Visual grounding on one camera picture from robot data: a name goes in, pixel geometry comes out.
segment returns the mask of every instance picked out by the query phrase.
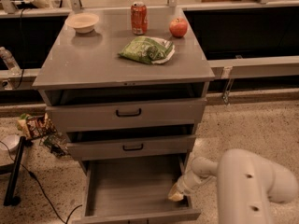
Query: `plastic bottle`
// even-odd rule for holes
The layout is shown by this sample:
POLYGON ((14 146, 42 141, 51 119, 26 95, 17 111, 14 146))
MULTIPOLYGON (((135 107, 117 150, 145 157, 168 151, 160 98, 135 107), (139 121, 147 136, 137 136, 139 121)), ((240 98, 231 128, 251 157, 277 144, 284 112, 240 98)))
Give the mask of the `plastic bottle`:
POLYGON ((14 76, 18 76, 21 74, 21 69, 16 62, 15 58, 12 56, 11 52, 4 47, 0 48, 0 57, 3 62, 6 64, 8 70, 11 71, 11 74, 14 76))

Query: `can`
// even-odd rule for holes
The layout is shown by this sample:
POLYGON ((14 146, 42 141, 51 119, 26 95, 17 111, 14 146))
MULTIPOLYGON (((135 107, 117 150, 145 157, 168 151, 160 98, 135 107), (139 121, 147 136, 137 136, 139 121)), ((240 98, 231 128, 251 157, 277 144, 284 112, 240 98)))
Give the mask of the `can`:
POLYGON ((133 2, 131 5, 132 32, 143 35, 148 31, 147 7, 143 2, 133 2))

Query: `red apple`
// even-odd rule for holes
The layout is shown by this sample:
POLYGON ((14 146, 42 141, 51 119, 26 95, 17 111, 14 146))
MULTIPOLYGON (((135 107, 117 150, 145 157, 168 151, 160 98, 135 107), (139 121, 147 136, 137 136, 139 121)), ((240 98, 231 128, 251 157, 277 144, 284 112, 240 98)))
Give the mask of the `red apple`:
POLYGON ((183 37, 187 33, 188 23, 183 18, 176 18, 170 21, 169 31, 174 37, 183 37))

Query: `concrete floor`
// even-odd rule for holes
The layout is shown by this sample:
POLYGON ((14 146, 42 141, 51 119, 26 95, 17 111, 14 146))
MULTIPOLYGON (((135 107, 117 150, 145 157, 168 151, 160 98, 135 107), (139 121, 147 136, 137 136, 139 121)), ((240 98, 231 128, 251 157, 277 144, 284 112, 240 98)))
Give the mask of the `concrete floor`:
MULTIPOLYGON (((233 147, 244 148, 289 168, 299 180, 299 90, 232 93, 224 105, 218 94, 208 95, 208 106, 198 130, 190 160, 204 156, 217 161, 233 147)), ((38 114, 43 108, 15 106, 0 109, 0 140, 9 134, 21 134, 16 128, 19 114, 38 114)), ((0 165, 11 163, 0 151, 0 165)), ((71 210, 82 204, 84 174, 70 157, 56 158, 46 147, 34 141, 24 150, 22 164, 34 172, 57 212, 66 221, 71 210)), ((5 197, 9 175, 0 175, 0 202, 5 197)), ((1 224, 58 224, 59 220, 42 194, 38 184, 21 168, 15 194, 21 197, 17 206, 0 205, 1 224)), ((216 179, 201 187, 193 196, 193 205, 202 211, 190 224, 218 223, 216 179)), ((279 205, 271 203, 276 224, 299 223, 299 198, 279 205)), ((70 220, 80 217, 81 207, 70 220)))

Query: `bowl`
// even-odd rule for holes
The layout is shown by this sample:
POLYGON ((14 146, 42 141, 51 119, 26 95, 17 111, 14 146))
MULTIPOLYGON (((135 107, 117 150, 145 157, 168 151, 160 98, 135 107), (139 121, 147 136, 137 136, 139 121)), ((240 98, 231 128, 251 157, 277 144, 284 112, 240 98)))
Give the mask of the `bowl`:
POLYGON ((5 137, 3 140, 1 140, 7 147, 5 147, 1 142, 0 142, 0 149, 3 151, 14 151, 17 149, 18 144, 20 142, 20 137, 16 134, 9 135, 5 137))
POLYGON ((94 29, 99 17, 93 13, 79 13, 69 16, 65 24, 75 29, 77 33, 87 34, 94 29))

